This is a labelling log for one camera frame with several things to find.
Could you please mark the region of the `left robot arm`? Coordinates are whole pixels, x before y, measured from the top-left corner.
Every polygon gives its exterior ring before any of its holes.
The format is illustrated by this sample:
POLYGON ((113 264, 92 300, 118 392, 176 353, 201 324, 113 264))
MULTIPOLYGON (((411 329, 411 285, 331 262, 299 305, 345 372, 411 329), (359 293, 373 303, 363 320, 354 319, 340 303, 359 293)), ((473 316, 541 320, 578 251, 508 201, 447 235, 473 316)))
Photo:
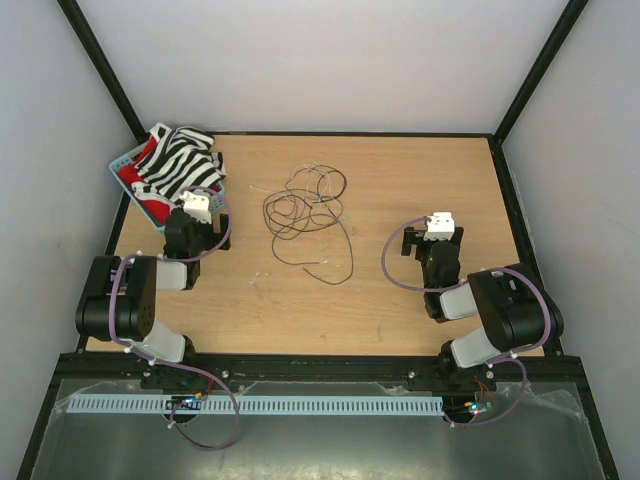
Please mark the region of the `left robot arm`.
POLYGON ((194 384, 200 373, 188 336, 171 330, 156 314, 159 291, 188 291, 201 274, 201 260, 231 246, 231 216, 183 208, 165 223, 163 254, 97 256, 91 265, 75 316, 82 336, 113 342, 140 354, 151 365, 165 363, 164 375, 177 387, 194 384))

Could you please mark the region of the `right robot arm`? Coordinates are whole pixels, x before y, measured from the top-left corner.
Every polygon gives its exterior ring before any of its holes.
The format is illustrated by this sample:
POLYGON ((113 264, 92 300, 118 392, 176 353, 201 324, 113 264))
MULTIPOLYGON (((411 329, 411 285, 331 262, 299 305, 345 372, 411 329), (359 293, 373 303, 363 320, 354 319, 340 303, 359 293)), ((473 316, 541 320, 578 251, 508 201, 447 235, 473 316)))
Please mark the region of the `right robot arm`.
POLYGON ((476 272, 460 280, 460 250, 464 229, 455 227, 442 239, 427 229, 408 226, 401 254, 420 262, 423 299, 428 316, 446 323, 477 315, 481 326, 442 345, 437 376, 447 388, 458 389, 485 362, 504 353, 534 349, 564 333, 562 314, 523 263, 507 272, 476 272))

